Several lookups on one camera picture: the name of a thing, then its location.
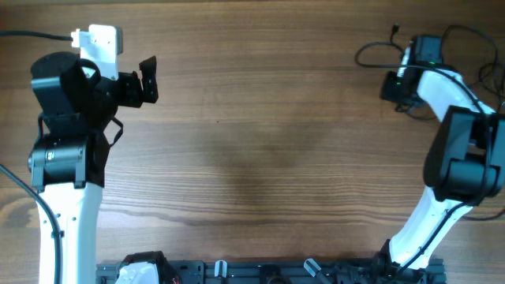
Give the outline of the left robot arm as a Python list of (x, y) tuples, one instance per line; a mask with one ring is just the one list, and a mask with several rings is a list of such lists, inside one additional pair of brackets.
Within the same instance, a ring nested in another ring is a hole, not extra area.
[(107, 78), (96, 62), (56, 52), (31, 67), (42, 108), (28, 157), (39, 199), (41, 283), (95, 282), (95, 242), (105, 167), (113, 144), (104, 133), (119, 107), (139, 108), (159, 97), (157, 60), (139, 72)]

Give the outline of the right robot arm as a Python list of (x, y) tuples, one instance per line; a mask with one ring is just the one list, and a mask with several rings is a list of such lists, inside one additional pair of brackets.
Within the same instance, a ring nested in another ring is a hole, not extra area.
[(443, 61), (440, 36), (417, 35), (390, 67), (380, 97), (402, 110), (426, 105), (440, 128), (425, 158), (421, 200), (389, 242), (400, 271), (420, 270), (451, 227), (504, 184), (504, 117)]

